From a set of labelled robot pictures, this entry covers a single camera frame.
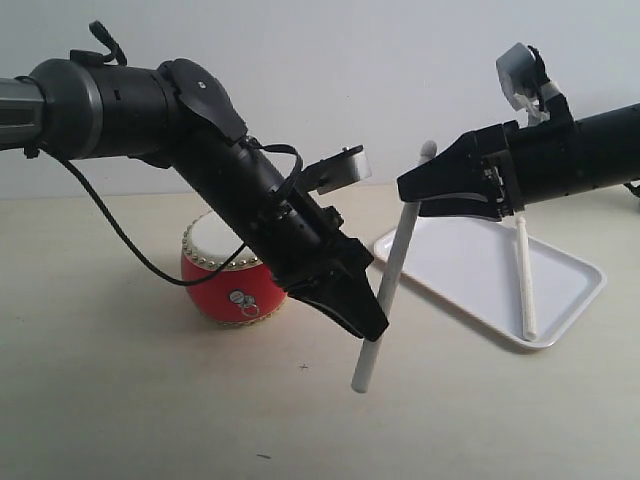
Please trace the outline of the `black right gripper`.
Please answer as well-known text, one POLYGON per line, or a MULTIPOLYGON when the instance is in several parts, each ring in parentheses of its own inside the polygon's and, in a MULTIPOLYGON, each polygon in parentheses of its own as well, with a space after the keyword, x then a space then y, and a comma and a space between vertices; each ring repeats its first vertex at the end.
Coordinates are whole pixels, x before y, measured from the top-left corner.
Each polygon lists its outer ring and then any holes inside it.
POLYGON ((508 135, 517 122, 460 136, 433 159, 397 179, 404 202, 419 201, 419 215, 500 221, 524 210, 508 135))

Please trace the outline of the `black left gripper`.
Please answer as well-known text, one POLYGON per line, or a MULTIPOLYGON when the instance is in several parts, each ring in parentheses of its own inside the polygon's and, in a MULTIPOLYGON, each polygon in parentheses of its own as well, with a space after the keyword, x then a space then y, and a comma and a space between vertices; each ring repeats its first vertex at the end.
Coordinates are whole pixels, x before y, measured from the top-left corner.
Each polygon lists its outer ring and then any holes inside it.
POLYGON ((341 231, 344 220, 332 206, 281 219, 292 227, 269 258, 275 283, 292 298, 317 309, 351 335, 378 340, 389 322, 371 289, 366 269, 373 256, 341 231))

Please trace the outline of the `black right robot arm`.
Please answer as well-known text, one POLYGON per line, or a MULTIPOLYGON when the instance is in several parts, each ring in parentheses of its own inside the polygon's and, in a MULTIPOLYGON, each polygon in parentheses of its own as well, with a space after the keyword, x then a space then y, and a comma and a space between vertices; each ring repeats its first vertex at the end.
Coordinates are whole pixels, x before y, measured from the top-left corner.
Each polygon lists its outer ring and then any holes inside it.
POLYGON ((567 109, 537 126, 495 124, 462 134, 401 175, 400 199, 422 217, 499 222, 526 206, 639 179, 639 107, 575 120, 567 109))

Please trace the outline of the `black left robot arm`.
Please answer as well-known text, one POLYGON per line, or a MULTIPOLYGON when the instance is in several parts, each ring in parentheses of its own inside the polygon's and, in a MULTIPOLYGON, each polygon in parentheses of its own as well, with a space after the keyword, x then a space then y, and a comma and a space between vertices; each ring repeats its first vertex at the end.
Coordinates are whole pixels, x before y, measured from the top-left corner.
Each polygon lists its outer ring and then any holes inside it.
POLYGON ((172 168, 262 260, 290 297, 352 335, 378 339, 388 321, 367 280, 372 255, 314 200, 364 177, 361 147, 283 176, 219 81, 176 59, 157 69, 106 65, 85 52, 1 83, 1 146, 64 164, 126 156, 172 168))

